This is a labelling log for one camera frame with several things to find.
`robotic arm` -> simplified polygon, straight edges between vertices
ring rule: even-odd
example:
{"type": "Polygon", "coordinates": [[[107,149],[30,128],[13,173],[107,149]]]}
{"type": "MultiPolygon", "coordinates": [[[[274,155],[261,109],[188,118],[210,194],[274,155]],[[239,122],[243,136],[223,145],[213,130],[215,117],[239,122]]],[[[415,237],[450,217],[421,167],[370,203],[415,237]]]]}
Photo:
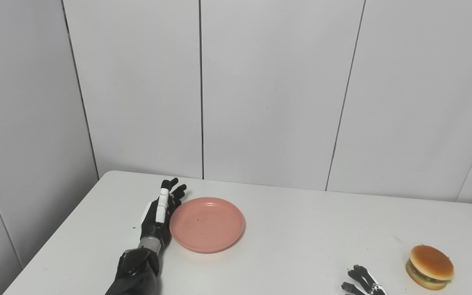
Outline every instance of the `robotic arm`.
{"type": "Polygon", "coordinates": [[[105,295],[152,295],[159,275],[159,253],[171,240],[169,220],[185,196],[185,184],[170,192],[178,178],[163,180],[141,226],[139,245],[120,257],[116,278],[105,295]]]}

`toy hamburger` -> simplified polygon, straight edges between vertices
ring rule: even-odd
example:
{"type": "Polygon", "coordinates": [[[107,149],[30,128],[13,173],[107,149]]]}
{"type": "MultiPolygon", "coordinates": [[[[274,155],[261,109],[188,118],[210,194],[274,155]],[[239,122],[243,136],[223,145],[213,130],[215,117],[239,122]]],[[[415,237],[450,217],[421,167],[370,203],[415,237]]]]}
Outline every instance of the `toy hamburger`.
{"type": "Polygon", "coordinates": [[[454,267],[449,257],[440,250],[418,245],[411,250],[405,270],[420,286],[429,290],[440,290],[451,282],[454,267]]]}

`pink plate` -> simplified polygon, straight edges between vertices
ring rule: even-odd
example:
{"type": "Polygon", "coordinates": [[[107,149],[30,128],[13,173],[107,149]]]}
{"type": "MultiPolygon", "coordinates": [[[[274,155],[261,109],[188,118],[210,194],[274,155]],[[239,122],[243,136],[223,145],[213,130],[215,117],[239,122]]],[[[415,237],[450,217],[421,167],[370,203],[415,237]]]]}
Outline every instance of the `pink plate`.
{"type": "Polygon", "coordinates": [[[243,233],[245,220],[232,203],[203,197],[179,206],[170,219],[170,232],[183,247],[199,253],[224,250],[243,233]]]}

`white table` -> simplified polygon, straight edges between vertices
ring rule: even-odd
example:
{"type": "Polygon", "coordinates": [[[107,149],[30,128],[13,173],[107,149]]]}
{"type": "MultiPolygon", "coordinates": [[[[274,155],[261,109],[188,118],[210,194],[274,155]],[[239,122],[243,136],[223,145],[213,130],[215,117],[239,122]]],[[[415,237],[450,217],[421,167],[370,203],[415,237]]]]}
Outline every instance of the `white table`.
{"type": "MultiPolygon", "coordinates": [[[[165,176],[108,172],[25,267],[5,295],[102,295],[119,256],[136,247],[145,206],[165,176]]],[[[343,295],[363,265],[389,295],[472,294],[472,205],[181,178],[189,194],[224,198],[247,227],[234,246],[163,254],[162,295],[343,295]],[[429,291],[405,272],[424,243],[450,256],[453,283],[429,291]]]]}

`robotic hand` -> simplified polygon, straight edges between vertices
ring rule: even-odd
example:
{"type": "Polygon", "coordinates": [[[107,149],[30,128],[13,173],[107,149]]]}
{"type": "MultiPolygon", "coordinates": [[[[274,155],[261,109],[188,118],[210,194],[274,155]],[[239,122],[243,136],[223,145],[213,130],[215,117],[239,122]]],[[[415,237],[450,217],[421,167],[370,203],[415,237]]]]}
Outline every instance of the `robotic hand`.
{"type": "Polygon", "coordinates": [[[185,196],[185,184],[170,193],[178,178],[163,180],[159,197],[150,204],[142,222],[138,248],[120,257],[116,278],[105,295],[152,295],[159,275],[159,253],[168,246],[169,220],[185,196]]]}

